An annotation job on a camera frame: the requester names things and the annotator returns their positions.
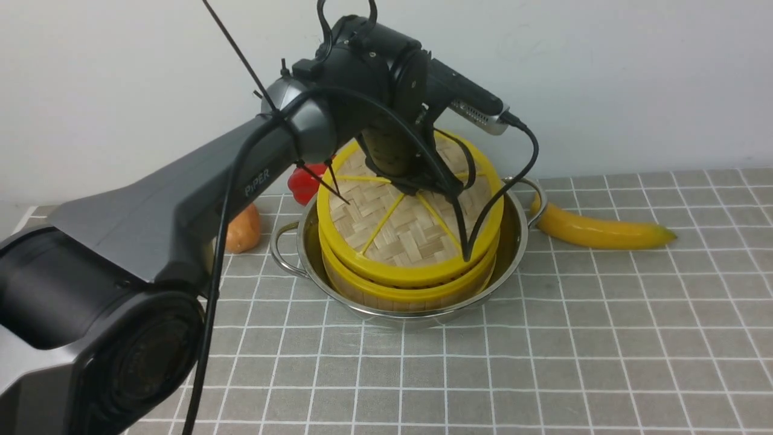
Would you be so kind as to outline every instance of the grid tablecloth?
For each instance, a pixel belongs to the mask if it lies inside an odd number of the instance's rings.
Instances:
[[[773,433],[773,170],[541,183],[560,207],[679,239],[602,252],[531,231],[483,308],[404,332],[282,272],[268,236],[301,207],[260,198],[261,246],[226,262],[196,433]],[[129,435],[178,433],[189,392]]]

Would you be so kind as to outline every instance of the bamboo steamer lid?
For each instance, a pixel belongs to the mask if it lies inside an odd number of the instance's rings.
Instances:
[[[472,144],[456,136],[473,156],[475,183],[459,197],[468,237],[482,208],[502,186],[493,165]],[[435,133],[438,154],[465,180],[468,164],[459,145]],[[330,252],[356,275],[384,286],[425,288],[448,283],[471,270],[498,241],[504,211],[497,201],[485,218],[469,262],[461,244],[453,207],[442,195],[402,194],[365,164],[356,142],[342,149],[332,164],[341,195],[325,188],[318,193],[320,238]],[[328,171],[323,179],[332,185]]]

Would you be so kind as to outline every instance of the toy banana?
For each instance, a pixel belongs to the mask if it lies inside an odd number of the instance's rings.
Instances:
[[[540,207],[536,197],[532,214]],[[596,249],[653,249],[669,244],[676,234],[655,223],[620,222],[593,219],[562,210],[548,203],[537,227],[551,237]]]

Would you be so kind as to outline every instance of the stainless steel pot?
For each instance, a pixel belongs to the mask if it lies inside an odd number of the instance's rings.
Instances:
[[[494,265],[494,273],[489,286],[470,299],[440,310],[420,311],[415,313],[378,310],[376,308],[366,307],[338,294],[338,292],[330,286],[325,266],[322,263],[322,250],[319,245],[316,198],[306,206],[300,221],[287,224],[271,235],[271,256],[285,272],[297,276],[298,278],[310,279],[322,289],[322,291],[327,293],[328,296],[347,306],[365,321],[389,327],[405,327],[407,329],[421,329],[442,325],[457,319],[471,309],[483,304],[518,267],[518,264],[523,257],[523,253],[526,251],[526,240],[529,236],[529,228],[540,219],[540,216],[542,216],[542,213],[547,206],[547,195],[539,184],[527,178],[522,179],[520,183],[528,184],[536,191],[537,195],[540,197],[540,209],[535,216],[532,216],[527,220],[523,207],[515,194],[513,192],[508,192],[508,194],[504,196],[506,199],[505,211],[502,217],[496,264]],[[298,231],[296,235],[298,256],[301,260],[300,268],[290,264],[279,252],[279,238],[288,231],[292,231],[296,228],[300,228],[300,231]]]

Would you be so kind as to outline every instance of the black cable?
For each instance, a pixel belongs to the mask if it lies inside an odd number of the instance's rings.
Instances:
[[[317,183],[319,183],[319,184],[320,184],[321,186],[323,186],[325,189],[327,189],[327,190],[331,191],[331,192],[332,192],[334,195],[336,195],[338,198],[340,198],[340,200],[342,200],[342,201],[343,201],[343,202],[344,202],[346,205],[349,205],[349,201],[348,201],[346,198],[344,198],[344,197],[342,197],[342,196],[341,196],[341,192],[340,192],[340,190],[339,190],[339,188],[338,188],[338,183],[335,183],[335,188],[336,188],[336,190],[333,190],[333,188],[332,188],[332,187],[330,187],[330,185],[329,185],[329,184],[327,184],[327,183],[326,183],[326,182],[325,182],[325,181],[322,179],[322,177],[320,177],[319,175],[317,175],[317,173],[316,173],[316,172],[312,171],[312,170],[311,170],[311,169],[310,169],[308,166],[306,166],[304,163],[301,163],[301,164],[299,164],[299,165],[298,165],[298,168],[300,168],[301,170],[303,170],[304,172],[306,172],[306,173],[307,173],[307,174],[308,174],[308,175],[309,175],[309,176],[310,176],[310,177],[311,177],[311,178],[312,178],[314,181],[316,181]],[[332,169],[330,169],[330,174],[332,175],[332,177],[333,177],[333,181],[335,182],[335,175],[333,175]]]
[[[465,223],[465,214],[461,210],[461,204],[458,198],[448,198],[446,200],[451,203],[454,208],[454,216],[456,217],[456,228],[459,230],[459,244],[461,245],[461,256],[466,262],[470,261],[470,255],[468,252],[472,252],[469,248],[469,240],[467,238],[467,224]]]
[[[330,29],[328,20],[325,19],[325,0],[317,1],[317,18],[319,19],[319,25],[322,27],[322,46],[325,47],[325,50],[317,56],[317,60],[324,61],[333,50],[333,32]]]
[[[223,272],[223,257],[225,256],[226,249],[226,234],[228,232],[228,210],[230,208],[231,192],[236,186],[236,178],[238,172],[240,172],[241,165],[246,153],[244,150],[252,150],[252,144],[258,143],[265,135],[271,130],[281,124],[281,120],[277,117],[271,118],[267,123],[263,124],[258,130],[252,133],[247,140],[244,141],[237,158],[231,165],[231,169],[228,173],[228,181],[226,183],[226,194],[223,199],[223,208],[220,214],[220,226],[217,231],[217,239],[215,242],[215,260],[212,267],[212,281],[209,285],[209,293],[207,295],[206,304],[206,319],[204,320],[204,335],[202,337],[201,347],[199,348],[199,359],[196,366],[196,375],[193,379],[193,387],[191,390],[191,400],[188,406],[188,413],[186,415],[186,422],[182,428],[183,435],[191,435],[193,432],[193,425],[196,423],[196,415],[199,413],[199,403],[201,401],[201,395],[204,387],[204,376],[206,375],[206,365],[209,360],[209,346],[212,344],[212,332],[215,322],[215,309],[217,307],[217,299],[220,296],[220,277]]]
[[[459,139],[456,139],[454,136],[449,135],[443,130],[440,130],[439,128],[435,128],[434,130],[442,134],[446,138],[454,141],[454,143],[456,143],[459,149],[461,149],[462,154],[465,155],[465,160],[467,160],[467,183],[465,183],[465,190],[469,189],[470,187],[472,187],[473,184],[475,184],[475,179],[477,177],[477,169],[475,168],[475,158],[472,157],[470,148],[467,148],[464,142],[462,142]]]
[[[483,208],[481,209],[481,214],[478,216],[478,219],[475,221],[475,225],[472,227],[472,232],[470,233],[470,239],[467,243],[467,248],[469,250],[468,255],[472,254],[472,246],[475,244],[475,240],[478,238],[478,233],[480,232],[481,226],[483,225],[483,220],[485,219],[486,215],[489,214],[491,209],[494,207],[494,204],[496,204],[496,201],[499,200],[499,198],[502,197],[508,190],[510,190],[513,186],[516,185],[520,180],[523,179],[523,177],[534,167],[534,163],[536,163],[536,158],[540,154],[540,144],[536,140],[536,136],[534,133],[529,129],[529,127],[526,126],[523,122],[521,122],[518,117],[511,114],[510,112],[506,111],[502,115],[502,120],[519,129],[520,131],[526,133],[527,136],[529,136],[529,139],[531,140],[533,151],[532,151],[532,157],[529,160],[529,162],[526,164],[526,166],[523,167],[521,172],[519,172],[517,175],[515,175],[513,178],[508,180],[504,186],[502,186],[496,194],[487,202]]]
[[[376,27],[376,21],[379,16],[379,10],[376,7],[376,0],[368,0],[368,7],[370,8],[368,21],[363,29],[356,34],[355,38],[353,38],[352,41],[354,43],[358,43],[359,41],[365,39],[365,37],[368,36],[368,34]],[[341,26],[339,32],[335,35],[335,38],[333,38],[333,32],[330,29],[330,24],[328,24],[328,20],[325,18],[325,0],[317,1],[317,18],[319,19],[320,27],[322,27],[323,47],[323,50],[320,50],[317,53],[317,60],[324,62],[328,56],[330,56],[330,52],[333,50],[335,41],[337,41],[341,35],[343,26]]]
[[[266,98],[266,102],[268,103],[268,106],[271,107],[271,111],[273,113],[277,113],[277,106],[274,105],[274,102],[271,100],[271,97],[268,96],[268,93],[266,93],[266,88],[263,87],[263,84],[261,83],[261,79],[257,78],[257,74],[255,74],[255,71],[250,66],[250,63],[247,62],[247,58],[244,57],[244,54],[242,54],[241,50],[239,50],[239,46],[237,45],[236,41],[233,40],[231,37],[231,34],[228,33],[228,29],[226,29],[225,25],[222,21],[220,21],[220,17],[217,16],[215,13],[215,10],[212,9],[212,6],[209,5],[208,0],[202,0],[204,2],[204,5],[206,6],[206,10],[209,11],[209,14],[212,16],[212,18],[217,23],[217,26],[220,27],[220,31],[223,32],[223,35],[228,39],[228,43],[231,44],[231,48],[233,48],[233,51],[237,52],[237,56],[242,61],[242,64],[245,68],[247,68],[247,72],[250,73],[250,76],[252,76],[252,80],[255,80],[255,83],[257,84],[258,89],[261,90],[261,93]]]
[[[349,202],[347,200],[344,200],[341,196],[341,188],[338,185],[338,180],[335,179],[335,171],[333,170],[333,159],[327,159],[325,161],[325,167],[330,170],[330,177],[333,178],[333,186],[335,186],[336,195],[341,198],[346,205],[349,205]]]

